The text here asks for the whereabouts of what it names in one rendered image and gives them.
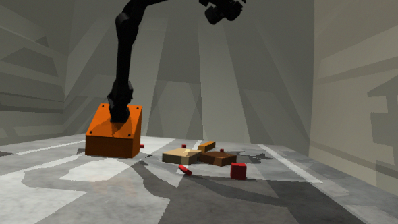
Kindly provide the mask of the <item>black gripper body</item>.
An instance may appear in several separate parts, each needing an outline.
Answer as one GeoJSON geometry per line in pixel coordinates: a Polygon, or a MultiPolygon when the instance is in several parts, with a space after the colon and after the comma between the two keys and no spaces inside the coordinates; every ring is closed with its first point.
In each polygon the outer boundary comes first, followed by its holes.
{"type": "Polygon", "coordinates": [[[220,14],[222,13],[219,8],[225,6],[227,4],[228,0],[223,0],[220,4],[216,5],[216,9],[213,9],[213,6],[210,6],[206,11],[205,15],[208,19],[208,21],[211,24],[216,24],[220,20],[220,14]]]}

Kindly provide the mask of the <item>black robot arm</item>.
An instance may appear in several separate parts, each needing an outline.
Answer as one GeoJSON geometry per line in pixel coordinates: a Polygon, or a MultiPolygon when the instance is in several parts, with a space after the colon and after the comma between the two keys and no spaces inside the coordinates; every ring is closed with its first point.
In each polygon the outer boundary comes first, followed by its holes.
{"type": "MultiPolygon", "coordinates": [[[[121,14],[116,16],[116,32],[118,37],[116,79],[111,93],[108,95],[110,122],[126,123],[130,116],[127,106],[133,98],[132,85],[129,78],[132,45],[138,34],[138,26],[148,5],[166,0],[130,0],[121,14]]],[[[239,1],[228,0],[225,6],[219,8],[223,15],[233,21],[241,13],[243,6],[239,1]]]]}

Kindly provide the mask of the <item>red cylinder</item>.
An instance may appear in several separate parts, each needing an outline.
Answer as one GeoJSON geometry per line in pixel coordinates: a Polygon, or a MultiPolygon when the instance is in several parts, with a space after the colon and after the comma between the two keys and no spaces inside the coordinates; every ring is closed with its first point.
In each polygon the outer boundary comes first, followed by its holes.
{"type": "Polygon", "coordinates": [[[185,168],[183,165],[179,165],[178,166],[179,169],[181,169],[186,175],[191,176],[192,172],[190,170],[188,170],[187,168],[185,168]]]}

